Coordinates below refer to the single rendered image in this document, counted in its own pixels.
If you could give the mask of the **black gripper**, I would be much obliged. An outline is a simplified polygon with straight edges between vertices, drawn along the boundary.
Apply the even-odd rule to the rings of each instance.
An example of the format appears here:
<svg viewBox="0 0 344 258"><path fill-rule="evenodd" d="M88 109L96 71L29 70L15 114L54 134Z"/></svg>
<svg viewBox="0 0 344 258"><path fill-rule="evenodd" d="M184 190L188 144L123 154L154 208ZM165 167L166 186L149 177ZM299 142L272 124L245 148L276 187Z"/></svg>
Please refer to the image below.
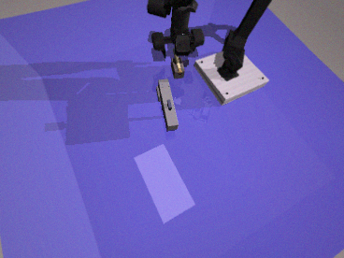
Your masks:
<svg viewBox="0 0 344 258"><path fill-rule="evenodd" d="M171 20L170 36L164 36L163 32L152 33L151 39L152 39L152 44L153 44L154 49L161 50L163 56L166 58L165 44L173 43L173 35L176 32L179 32L180 34L185 34L186 31L189 31L188 24L185 26L177 26ZM196 42L196 47L203 45L205 41L205 38L201 29L192 29L190 33L190 39Z"/></svg>

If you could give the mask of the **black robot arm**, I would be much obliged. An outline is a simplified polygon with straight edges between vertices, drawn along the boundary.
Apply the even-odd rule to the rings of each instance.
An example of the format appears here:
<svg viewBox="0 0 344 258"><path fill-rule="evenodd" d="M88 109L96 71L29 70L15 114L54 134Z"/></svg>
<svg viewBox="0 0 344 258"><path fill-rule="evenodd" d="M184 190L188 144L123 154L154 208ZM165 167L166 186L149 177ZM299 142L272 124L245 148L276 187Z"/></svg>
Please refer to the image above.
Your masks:
<svg viewBox="0 0 344 258"><path fill-rule="evenodd" d="M243 66L247 39L271 1L253 0L237 29L230 30L222 49L224 59L222 67L217 69L225 81L239 77L237 71ZM195 12L197 6L194 0L149 0L148 12L166 19L166 15L170 14L172 8L172 22L177 26L185 26L189 22L190 11ZM176 56L193 54L196 46L196 42L190 39L188 31L185 34L176 32L173 35L173 44L175 44Z"/></svg>

